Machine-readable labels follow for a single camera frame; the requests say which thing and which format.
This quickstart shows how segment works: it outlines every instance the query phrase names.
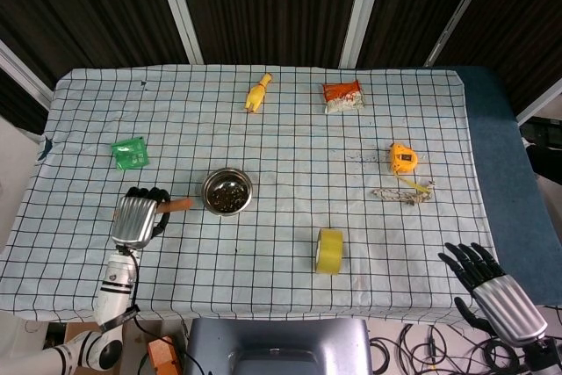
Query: yellow tape roll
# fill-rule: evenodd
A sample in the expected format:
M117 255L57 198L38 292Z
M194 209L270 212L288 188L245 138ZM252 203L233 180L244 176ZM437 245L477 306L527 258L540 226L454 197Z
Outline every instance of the yellow tape roll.
M343 233L333 228L321 228L316 249L316 272L337 274L342 266Z

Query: yellow tape measure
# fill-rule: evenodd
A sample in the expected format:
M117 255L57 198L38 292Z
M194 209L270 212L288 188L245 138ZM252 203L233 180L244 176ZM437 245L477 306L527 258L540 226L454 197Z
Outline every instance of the yellow tape measure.
M342 266L343 232L321 228L316 249L316 272L337 274Z
M420 186L417 183L399 175L399 173L414 171L415 166L418 165L418 156L413 149L404 147L398 142L393 143L390 146L390 164L394 175L399 180L417 191L429 193L428 188Z

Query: white tablecloth with black grid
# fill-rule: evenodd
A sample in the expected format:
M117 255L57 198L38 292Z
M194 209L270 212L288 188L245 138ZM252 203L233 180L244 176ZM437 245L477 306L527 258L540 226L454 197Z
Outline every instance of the white tablecloth with black grid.
M264 72L273 81L248 114L246 95ZM365 108L325 115L321 85L355 79ZM445 242L494 251L453 71L75 69L56 86L45 136L52 149L37 162L0 256L0 309L25 318L91 319L114 251L113 211L131 186L196 201L142 251L138 304L148 318L452 323L453 297L470 297L437 253ZM111 144L138 136L150 163L116 169ZM429 202L373 195L411 190L389 170L393 142L417 152L411 177L434 181ZM233 217L204 210L198 196L205 176L226 166L243 169L255 188ZM337 276L313 270L321 227L344 232Z

